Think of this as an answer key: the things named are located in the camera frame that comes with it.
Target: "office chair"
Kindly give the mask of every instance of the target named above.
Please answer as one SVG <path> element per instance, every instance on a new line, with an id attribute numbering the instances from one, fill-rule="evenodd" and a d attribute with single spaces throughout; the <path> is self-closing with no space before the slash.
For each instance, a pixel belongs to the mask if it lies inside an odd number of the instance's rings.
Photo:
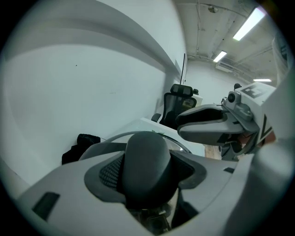
<path id="1" fill-rule="evenodd" d="M 195 107 L 197 100 L 192 98 L 193 88 L 180 84 L 173 84 L 170 93 L 164 94 L 164 112 L 160 124 L 177 130 L 176 117 L 182 112 Z M 161 114 L 154 114 L 152 121 L 157 122 Z"/>

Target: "fluorescent light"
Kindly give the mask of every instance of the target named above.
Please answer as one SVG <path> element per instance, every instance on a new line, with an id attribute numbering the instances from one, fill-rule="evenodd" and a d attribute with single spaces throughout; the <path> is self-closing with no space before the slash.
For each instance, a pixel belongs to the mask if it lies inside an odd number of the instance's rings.
<path id="1" fill-rule="evenodd" d="M 235 34 L 234 39 L 240 41 L 265 15 L 266 12 L 262 8 L 255 8 L 239 31 Z"/>
<path id="2" fill-rule="evenodd" d="M 227 53 L 224 51 L 221 51 L 221 53 L 213 60 L 214 62 L 218 62 L 220 59 L 222 59 Z"/>
<path id="3" fill-rule="evenodd" d="M 255 82 L 271 82 L 270 79 L 254 79 Z"/>

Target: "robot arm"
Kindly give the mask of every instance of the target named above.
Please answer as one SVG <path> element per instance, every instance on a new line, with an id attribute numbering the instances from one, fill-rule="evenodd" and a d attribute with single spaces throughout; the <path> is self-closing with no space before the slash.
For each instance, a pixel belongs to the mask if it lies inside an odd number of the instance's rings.
<path id="1" fill-rule="evenodd" d="M 221 147 L 225 160 L 251 153 L 272 128 L 261 105 L 275 90 L 263 83 L 253 83 L 229 92 L 221 105 L 202 105 L 180 114 L 178 134 L 185 140 Z M 251 136 L 244 147 L 238 137 Z"/>

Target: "concrete ceiling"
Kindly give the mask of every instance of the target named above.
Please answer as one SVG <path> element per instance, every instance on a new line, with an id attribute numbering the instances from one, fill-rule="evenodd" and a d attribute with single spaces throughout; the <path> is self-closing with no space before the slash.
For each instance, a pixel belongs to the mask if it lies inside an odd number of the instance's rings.
<path id="1" fill-rule="evenodd" d="M 237 76 L 250 82 L 253 78 L 270 78 L 272 85 L 276 85 L 271 42 L 277 28 L 270 17 L 265 16 L 240 41 L 233 39 L 257 3 L 253 0 L 174 1 L 183 23 L 189 59 L 214 59 L 223 50 L 227 55 L 222 62 L 235 67 Z M 210 5 L 216 6 L 218 12 L 209 12 Z"/>

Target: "air conditioner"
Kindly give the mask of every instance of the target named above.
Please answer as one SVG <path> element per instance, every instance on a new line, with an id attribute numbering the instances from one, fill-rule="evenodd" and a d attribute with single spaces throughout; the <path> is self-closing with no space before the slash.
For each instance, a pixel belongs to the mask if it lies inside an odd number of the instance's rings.
<path id="1" fill-rule="evenodd" d="M 232 72 L 234 69 L 232 66 L 222 63 L 222 62 L 217 63 L 215 65 L 215 68 L 218 70 L 224 71 L 224 72 Z"/>

